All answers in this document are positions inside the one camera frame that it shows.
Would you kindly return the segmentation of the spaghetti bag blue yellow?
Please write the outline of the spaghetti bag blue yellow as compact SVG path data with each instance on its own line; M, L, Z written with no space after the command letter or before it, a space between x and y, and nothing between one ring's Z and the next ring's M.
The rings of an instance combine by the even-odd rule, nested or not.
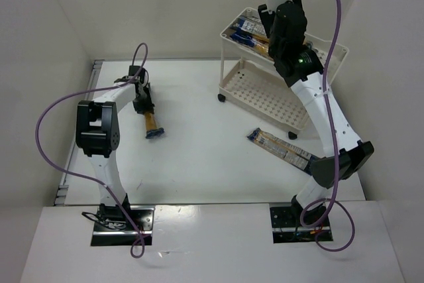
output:
M257 54L267 59L270 59L270 56L268 53L268 44L254 38L250 34L237 30L230 35L230 38L233 41L245 47L250 48L251 50L255 51Z
M146 139L154 139L164 134L164 129L157 125L153 113L146 112L144 114L144 119L146 127Z

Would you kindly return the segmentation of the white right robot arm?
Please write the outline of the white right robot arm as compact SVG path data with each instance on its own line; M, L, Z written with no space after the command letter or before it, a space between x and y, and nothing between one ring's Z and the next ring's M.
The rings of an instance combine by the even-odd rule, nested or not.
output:
M305 44L307 19L301 0L267 0L258 12L274 67L305 107L323 145L324 157L311 164L312 177L292 203L310 211L330 190L355 174L374 153L348 123L327 79L328 63Z

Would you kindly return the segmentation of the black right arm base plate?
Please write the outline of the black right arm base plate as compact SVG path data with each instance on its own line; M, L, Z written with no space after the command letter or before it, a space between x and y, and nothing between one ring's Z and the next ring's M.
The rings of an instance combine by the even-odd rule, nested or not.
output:
M316 227L304 227L299 220L300 210L289 203L270 205L270 220L274 244L333 241L331 224L327 217Z

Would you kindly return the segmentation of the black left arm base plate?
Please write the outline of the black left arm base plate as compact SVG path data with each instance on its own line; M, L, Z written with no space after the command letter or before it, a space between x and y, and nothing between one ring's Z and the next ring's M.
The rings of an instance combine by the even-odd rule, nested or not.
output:
M138 239L137 232L125 217L122 220L113 221L110 218L101 217L99 211L96 214L86 213L86 215L94 223L90 243L92 247L130 247ZM129 215L142 233L144 244L150 246L152 244L154 207L132 205Z

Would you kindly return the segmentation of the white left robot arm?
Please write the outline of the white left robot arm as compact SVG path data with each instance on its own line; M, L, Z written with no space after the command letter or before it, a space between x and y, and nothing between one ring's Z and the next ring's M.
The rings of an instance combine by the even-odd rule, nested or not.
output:
M154 104L146 72L117 79L103 95L77 106L76 144L88 157L99 184L100 204L93 220L107 229L130 224L131 207L117 165L120 144L119 112L132 104L137 114L150 117Z

